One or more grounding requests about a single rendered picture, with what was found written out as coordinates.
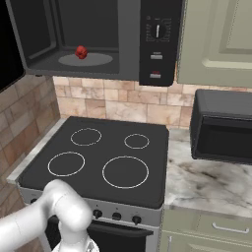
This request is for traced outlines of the grey microwave turntable plate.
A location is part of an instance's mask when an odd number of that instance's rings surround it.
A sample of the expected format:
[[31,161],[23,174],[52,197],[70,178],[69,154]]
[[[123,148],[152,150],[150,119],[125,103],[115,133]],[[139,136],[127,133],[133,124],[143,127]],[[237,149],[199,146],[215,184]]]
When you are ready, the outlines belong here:
[[101,53],[89,53],[85,59],[80,59],[75,54],[65,55],[59,58],[58,62],[67,66],[99,66],[110,63],[113,58],[110,55]]

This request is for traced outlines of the black open microwave oven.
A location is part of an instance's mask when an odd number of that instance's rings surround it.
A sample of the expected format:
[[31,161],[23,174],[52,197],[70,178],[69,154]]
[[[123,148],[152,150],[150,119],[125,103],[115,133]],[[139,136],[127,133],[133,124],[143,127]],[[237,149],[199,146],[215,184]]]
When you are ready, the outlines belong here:
[[[5,0],[25,74],[173,83],[184,0]],[[110,55],[99,66],[67,66],[59,58]]]

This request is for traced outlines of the black oven door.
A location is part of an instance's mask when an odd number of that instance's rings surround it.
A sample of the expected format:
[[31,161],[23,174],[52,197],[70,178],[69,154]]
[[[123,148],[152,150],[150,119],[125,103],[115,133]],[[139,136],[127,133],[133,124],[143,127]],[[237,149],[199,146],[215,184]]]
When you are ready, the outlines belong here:
[[93,232],[89,236],[98,246],[99,252],[146,252],[146,241],[151,235],[127,237],[103,232]]

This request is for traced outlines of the sage green base cupboard door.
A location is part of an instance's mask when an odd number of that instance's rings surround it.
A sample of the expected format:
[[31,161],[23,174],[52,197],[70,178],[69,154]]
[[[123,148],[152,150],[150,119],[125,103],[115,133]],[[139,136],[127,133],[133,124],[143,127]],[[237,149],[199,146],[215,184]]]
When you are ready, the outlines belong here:
[[159,252],[167,252],[168,236],[170,252],[252,252],[252,245],[169,231],[161,233]]

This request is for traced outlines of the black microwave door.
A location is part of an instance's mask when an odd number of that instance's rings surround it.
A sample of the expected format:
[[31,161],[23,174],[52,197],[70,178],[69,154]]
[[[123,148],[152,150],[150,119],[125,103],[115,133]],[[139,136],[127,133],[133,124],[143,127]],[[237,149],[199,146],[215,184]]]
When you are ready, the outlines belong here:
[[0,94],[25,75],[5,0],[0,0]]

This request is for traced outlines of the black glass hob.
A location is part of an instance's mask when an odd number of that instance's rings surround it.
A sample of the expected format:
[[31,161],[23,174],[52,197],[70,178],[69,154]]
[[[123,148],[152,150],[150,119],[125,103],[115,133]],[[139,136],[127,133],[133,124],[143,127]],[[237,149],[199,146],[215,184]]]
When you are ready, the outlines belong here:
[[61,179],[85,198],[158,209],[167,149],[163,125],[71,116],[28,165],[19,185],[42,190]]

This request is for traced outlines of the red bell pepper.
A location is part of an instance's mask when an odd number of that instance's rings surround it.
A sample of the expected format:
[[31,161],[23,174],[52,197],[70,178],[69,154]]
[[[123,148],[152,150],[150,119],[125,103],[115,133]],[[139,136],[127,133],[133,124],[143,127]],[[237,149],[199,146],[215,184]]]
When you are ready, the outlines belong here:
[[79,59],[85,59],[88,55],[88,50],[84,46],[79,45],[75,51],[75,55]]

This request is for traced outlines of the silver oven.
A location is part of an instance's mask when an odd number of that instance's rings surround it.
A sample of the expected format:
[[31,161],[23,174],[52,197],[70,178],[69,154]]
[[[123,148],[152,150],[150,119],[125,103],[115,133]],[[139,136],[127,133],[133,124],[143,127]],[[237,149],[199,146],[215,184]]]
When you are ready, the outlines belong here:
[[[134,226],[151,230],[154,234],[146,241],[146,252],[158,251],[160,219],[163,209],[164,193],[140,186],[111,186],[107,183],[88,185],[77,183],[71,187],[84,198],[93,211],[92,221]],[[99,219],[94,217],[94,210],[102,211]],[[113,220],[112,214],[121,214],[121,220]],[[133,216],[140,216],[142,222],[134,224]]]

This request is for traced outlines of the black toaster oven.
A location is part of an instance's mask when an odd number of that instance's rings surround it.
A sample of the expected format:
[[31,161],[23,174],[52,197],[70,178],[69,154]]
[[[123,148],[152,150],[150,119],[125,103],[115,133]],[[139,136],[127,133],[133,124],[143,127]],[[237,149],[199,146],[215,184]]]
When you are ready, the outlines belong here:
[[252,165],[252,93],[197,89],[190,144],[193,159]]

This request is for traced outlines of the sage green drawer front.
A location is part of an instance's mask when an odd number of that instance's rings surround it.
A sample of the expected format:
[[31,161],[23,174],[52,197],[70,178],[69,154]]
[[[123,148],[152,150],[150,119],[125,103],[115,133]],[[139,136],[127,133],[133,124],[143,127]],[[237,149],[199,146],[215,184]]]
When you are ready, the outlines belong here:
[[[218,230],[212,227],[212,223],[215,222],[218,226],[235,228],[244,230],[249,228],[248,234]],[[215,236],[221,239],[227,239],[233,242],[244,242],[252,245],[252,220],[233,220],[224,217],[200,215],[197,223],[197,231],[202,234]]]

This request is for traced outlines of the sage green wall cupboard door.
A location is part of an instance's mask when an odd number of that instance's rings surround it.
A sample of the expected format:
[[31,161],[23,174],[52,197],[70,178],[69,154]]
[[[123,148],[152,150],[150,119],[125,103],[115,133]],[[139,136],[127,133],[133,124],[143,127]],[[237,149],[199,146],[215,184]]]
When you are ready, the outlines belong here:
[[252,0],[185,0],[177,82],[252,89]]

